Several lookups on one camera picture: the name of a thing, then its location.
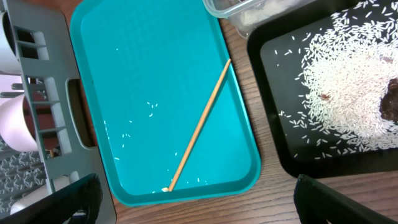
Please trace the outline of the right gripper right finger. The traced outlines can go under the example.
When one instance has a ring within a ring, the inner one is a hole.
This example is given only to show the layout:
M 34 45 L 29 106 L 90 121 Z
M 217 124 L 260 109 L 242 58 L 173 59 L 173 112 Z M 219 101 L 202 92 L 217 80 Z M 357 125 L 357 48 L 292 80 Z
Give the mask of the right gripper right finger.
M 302 224 L 397 224 L 303 174 L 297 178 L 294 204 Z

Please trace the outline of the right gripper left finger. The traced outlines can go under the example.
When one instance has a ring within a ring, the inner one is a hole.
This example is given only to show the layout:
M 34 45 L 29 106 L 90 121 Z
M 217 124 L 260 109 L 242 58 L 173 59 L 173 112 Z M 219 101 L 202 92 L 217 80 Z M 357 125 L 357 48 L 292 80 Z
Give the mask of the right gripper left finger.
M 100 178 L 86 177 L 1 220 L 3 224 L 95 223 L 103 199 Z

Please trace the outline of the grey bowl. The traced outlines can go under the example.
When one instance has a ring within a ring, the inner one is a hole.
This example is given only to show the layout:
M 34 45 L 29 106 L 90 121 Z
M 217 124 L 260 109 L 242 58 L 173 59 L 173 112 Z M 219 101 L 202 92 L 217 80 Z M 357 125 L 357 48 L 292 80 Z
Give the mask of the grey bowl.
M 1 72 L 12 75 L 22 73 L 7 12 L 1 13 Z

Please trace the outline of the wooden chopstick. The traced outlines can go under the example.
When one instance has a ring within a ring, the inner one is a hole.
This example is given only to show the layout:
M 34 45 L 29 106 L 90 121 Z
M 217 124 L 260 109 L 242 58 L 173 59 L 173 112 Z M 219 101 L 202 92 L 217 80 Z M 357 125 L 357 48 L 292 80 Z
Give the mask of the wooden chopstick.
M 213 89 L 213 91 L 212 91 L 212 93 L 211 93 L 211 95 L 210 95 L 210 97 L 209 97 L 209 99 L 208 99 L 208 101 L 206 103 L 205 109 L 203 110 L 203 112 L 202 112 L 202 114 L 200 116 L 200 119 L 199 119 L 199 121 L 197 123 L 197 126 L 195 127 L 195 130 L 194 130 L 194 132 L 193 132 L 193 134 L 192 134 L 192 136 L 190 138 L 188 146 L 187 146 L 187 148 L 186 148 L 186 150 L 185 150 L 185 152 L 183 154 L 183 157 L 181 158 L 181 161 L 180 161 L 180 163 L 179 163 L 179 165 L 177 167 L 177 170 L 176 170 L 176 172 L 175 172 L 175 174 L 174 174 L 174 176 L 172 178 L 172 181 L 171 181 L 170 185 L 167 187 L 167 191 L 168 192 L 172 192 L 174 190 L 174 188 L 175 188 L 175 186 L 176 186 L 176 184 L 177 184 L 177 182 L 179 180 L 179 177 L 180 177 L 180 175 L 181 175 L 181 173 L 183 171 L 183 168 L 185 167 L 185 164 L 188 161 L 188 158 L 189 158 L 190 153 L 191 153 L 191 151 L 192 151 L 192 149 L 193 149 L 193 147 L 194 147 L 194 145 L 195 145 L 195 143 L 197 141 L 197 138 L 198 138 L 198 136 L 200 134 L 200 131 L 201 131 L 201 129 L 202 129 L 207 117 L 208 117 L 208 114 L 209 114 L 209 112 L 211 110 L 211 107 L 213 106 L 213 104 L 215 102 L 215 98 L 218 95 L 218 92 L 219 92 L 219 90 L 221 88 L 221 84 L 222 84 L 222 82 L 223 82 L 223 80 L 224 80 L 224 78 L 226 76 L 226 73 L 227 73 L 227 71 L 229 69 L 230 64 L 231 64 L 231 59 L 229 58 L 226 61 L 226 64 L 225 64 L 225 66 L 224 66 L 224 68 L 223 68 L 223 70 L 222 70 L 222 72 L 220 74 L 220 77 L 219 77 L 218 81 L 216 82 L 216 85 L 215 85 L 215 87 L 214 87 L 214 89 Z

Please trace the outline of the large white plate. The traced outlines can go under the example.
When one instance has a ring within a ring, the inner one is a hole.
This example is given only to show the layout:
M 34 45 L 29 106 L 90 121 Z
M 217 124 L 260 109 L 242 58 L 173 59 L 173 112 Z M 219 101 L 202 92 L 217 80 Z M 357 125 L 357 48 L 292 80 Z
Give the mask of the large white plate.
M 20 76 L 1 75 L 1 98 L 15 98 L 23 93 Z

